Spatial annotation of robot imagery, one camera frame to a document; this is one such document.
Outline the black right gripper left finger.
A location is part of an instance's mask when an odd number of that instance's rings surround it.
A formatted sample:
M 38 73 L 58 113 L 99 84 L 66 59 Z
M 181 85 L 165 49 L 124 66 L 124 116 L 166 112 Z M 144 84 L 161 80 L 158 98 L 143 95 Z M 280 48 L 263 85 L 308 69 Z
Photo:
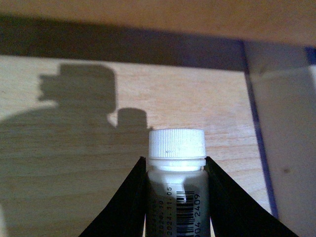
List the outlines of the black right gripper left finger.
M 146 214 L 146 159 L 140 157 L 81 237 L 141 237 Z

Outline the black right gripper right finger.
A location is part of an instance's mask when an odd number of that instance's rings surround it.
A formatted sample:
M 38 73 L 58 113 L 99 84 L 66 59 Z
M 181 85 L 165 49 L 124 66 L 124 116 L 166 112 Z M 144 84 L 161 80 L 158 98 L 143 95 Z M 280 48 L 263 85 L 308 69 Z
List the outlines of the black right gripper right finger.
M 295 237 L 211 157 L 206 157 L 210 219 L 216 237 Z

